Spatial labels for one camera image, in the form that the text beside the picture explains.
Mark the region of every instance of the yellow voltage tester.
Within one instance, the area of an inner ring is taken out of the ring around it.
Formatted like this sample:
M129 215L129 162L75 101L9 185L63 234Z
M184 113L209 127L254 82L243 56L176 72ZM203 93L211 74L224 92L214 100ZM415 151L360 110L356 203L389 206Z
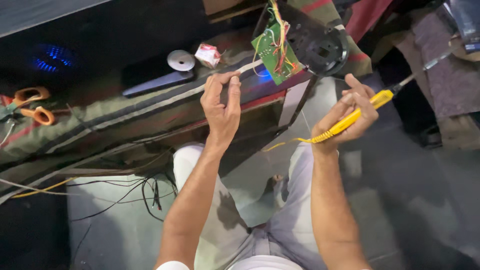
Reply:
M423 66L423 69L422 71L426 71L426 70L429 70L431 69L434 65L436 65L439 61L447 58L452 52L454 52L456 49L458 49L459 47L451 47L447 52L445 52L444 54L442 54L440 57L438 58L435 58L433 59L432 61L426 63L424 66ZM370 103L373 105L373 107L375 107L375 109L378 109L380 108L381 106L383 106L384 104L388 103L389 101L392 100L392 98L394 97L395 94L397 94L400 90L402 90L402 88L407 84L409 83L410 81L412 81L413 79L415 79L415 77L417 76L418 73L414 73L412 75L410 75L409 77L407 77L405 80L403 80L402 82L400 82L399 84L396 84L394 85L393 87L391 87L390 89L386 89L386 90L382 90L380 92L378 92L378 94L376 94L375 96L373 96L371 99L370 99ZM353 123L355 123L355 121L361 116L361 112L360 112L360 109L355 109L351 114L349 114L347 117L345 117L344 119L342 119L340 122L338 122L337 124L335 124L332 128L330 128L328 131L324 132L323 134L315 137L315 138L312 138L312 139L302 139L302 138L294 138L290 141L302 141L302 142L306 142L306 143L319 143L319 142L323 142L325 141L326 139L328 138L331 138L339 133L341 133L342 131L346 130L349 126L351 126ZM284 145L286 143L279 143L279 144L276 144L266 150L263 150L263 152L267 152L267 151L270 151L274 148L276 148L277 146L280 146L280 145Z

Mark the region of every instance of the orange scissors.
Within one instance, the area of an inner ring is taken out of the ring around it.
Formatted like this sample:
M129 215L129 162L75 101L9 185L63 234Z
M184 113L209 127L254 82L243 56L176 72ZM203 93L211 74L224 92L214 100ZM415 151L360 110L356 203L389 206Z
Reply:
M22 108L33 101L43 100L50 97L49 91L45 87L30 87L15 92L13 101L7 107L0 110L0 120L11 117L15 111L20 108L20 113L26 117L32 117L42 125L51 125L55 122L53 113L41 106L35 109Z

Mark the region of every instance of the scissors handle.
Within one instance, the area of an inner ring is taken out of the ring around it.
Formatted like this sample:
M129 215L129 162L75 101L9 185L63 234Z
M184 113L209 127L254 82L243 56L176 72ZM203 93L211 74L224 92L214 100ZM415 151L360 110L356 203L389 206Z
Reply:
M35 121L42 125L51 125L55 122L53 113L42 106L33 109L20 109L20 113L26 117L32 117Z
M15 92L13 103L15 103L17 107L21 107L32 101L43 100L49 97L50 93L45 87L30 87Z

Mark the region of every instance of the hand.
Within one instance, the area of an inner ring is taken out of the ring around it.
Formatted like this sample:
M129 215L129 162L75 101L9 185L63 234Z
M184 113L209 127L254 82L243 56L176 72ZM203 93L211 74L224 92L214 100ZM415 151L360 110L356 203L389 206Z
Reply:
M233 140L240 123L240 72L213 74L205 83L205 92L200 103L205 112L210 135L207 145L225 152ZM227 106L220 103L220 93L224 84L230 81L228 87Z
M335 152L339 143L360 137L365 130L378 119L378 113L369 101L369 99L375 95L375 92L370 87L361 84L352 74L345 76L345 81L352 89L343 91L343 97L340 101L313 127L312 138L329 130L340 120L352 113L355 108L360 108L361 116L342 133L321 143L312 144L312 148L315 151L321 153Z

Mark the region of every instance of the blue led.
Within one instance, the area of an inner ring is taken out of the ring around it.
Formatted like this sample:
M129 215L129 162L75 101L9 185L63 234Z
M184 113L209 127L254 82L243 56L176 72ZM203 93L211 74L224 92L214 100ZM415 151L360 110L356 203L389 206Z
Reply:
M68 49L50 44L39 44L37 50L38 53L34 55L33 64L38 70L58 72L61 71L61 66L73 66L73 54Z

